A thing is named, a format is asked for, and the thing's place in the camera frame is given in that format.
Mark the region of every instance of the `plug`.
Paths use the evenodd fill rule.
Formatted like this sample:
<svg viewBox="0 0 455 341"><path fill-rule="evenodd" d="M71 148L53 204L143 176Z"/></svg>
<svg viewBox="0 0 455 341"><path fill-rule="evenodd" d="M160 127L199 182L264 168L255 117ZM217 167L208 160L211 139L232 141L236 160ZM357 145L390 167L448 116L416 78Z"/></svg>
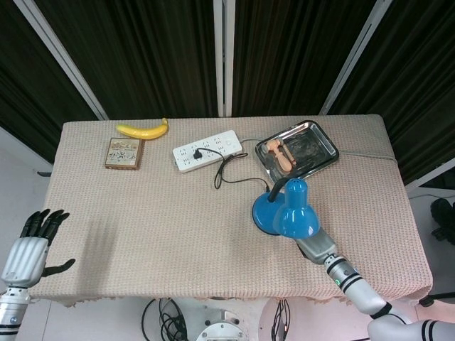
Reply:
<svg viewBox="0 0 455 341"><path fill-rule="evenodd" d="M195 160L198 160L199 158L202 158L202 153L199 151L199 149L196 149L196 151L193 154L193 157Z"/></svg>

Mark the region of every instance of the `metal tray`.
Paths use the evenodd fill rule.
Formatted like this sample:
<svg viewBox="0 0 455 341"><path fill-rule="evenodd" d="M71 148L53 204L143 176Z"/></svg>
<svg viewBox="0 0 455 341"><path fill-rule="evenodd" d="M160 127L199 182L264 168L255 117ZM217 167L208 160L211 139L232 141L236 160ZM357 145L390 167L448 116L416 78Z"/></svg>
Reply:
<svg viewBox="0 0 455 341"><path fill-rule="evenodd" d="M268 141L278 138L281 138L287 145L296 161L296 165L289 173L282 170L273 153L265 153L262 147ZM338 149L314 121L303 121L270 136L259 142L255 151L274 182L283 177L306 178L331 165L340 156Z"/></svg>

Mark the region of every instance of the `beige tablecloth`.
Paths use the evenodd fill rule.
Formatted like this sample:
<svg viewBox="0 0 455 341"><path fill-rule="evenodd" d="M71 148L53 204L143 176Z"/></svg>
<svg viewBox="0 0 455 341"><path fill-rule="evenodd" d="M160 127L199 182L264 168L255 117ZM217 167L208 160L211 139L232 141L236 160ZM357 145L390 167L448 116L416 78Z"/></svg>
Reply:
<svg viewBox="0 0 455 341"><path fill-rule="evenodd" d="M213 187L219 164L181 174L172 149L234 129L265 138L304 119L317 121L341 151L339 162L309 177L309 202L339 252L384 297L421 298L432 276L382 119L376 115L170 119L147 141L139 170L110 170L107 146L118 121L65 124L45 206L71 216L50 249L48 266L76 258L64 274L43 278L35 297L71 304L118 296L256 298L343 294L295 242L258 230L251 209L260 183ZM140 127L160 120L123 121ZM250 155L230 163L228 179L267 175Z"/></svg>

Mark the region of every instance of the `blue lamp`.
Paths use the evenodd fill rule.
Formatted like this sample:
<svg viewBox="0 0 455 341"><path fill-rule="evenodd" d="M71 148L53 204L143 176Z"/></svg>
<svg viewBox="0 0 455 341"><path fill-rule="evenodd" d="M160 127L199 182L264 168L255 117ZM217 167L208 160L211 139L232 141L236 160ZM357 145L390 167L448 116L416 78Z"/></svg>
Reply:
<svg viewBox="0 0 455 341"><path fill-rule="evenodd" d="M285 185L284 193L279 191ZM308 205L308 185L302 179L282 178L270 193L253 205L253 220L259 229L273 236L293 239L311 237L319 231L318 216Z"/></svg>

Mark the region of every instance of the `power outlet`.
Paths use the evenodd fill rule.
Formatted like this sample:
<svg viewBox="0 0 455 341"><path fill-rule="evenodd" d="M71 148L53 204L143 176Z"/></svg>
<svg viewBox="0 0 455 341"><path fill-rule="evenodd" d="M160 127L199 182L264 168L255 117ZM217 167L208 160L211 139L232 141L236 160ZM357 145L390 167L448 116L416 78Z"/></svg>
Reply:
<svg viewBox="0 0 455 341"><path fill-rule="evenodd" d="M242 151L242 145L233 130L186 144L185 146L172 150L173 157L176 159L176 165L180 172L186 173L221 160L221 156L218 154L204 150L200 151L202 158L194 159L193 154L197 148L212 149L224 157Z"/></svg>

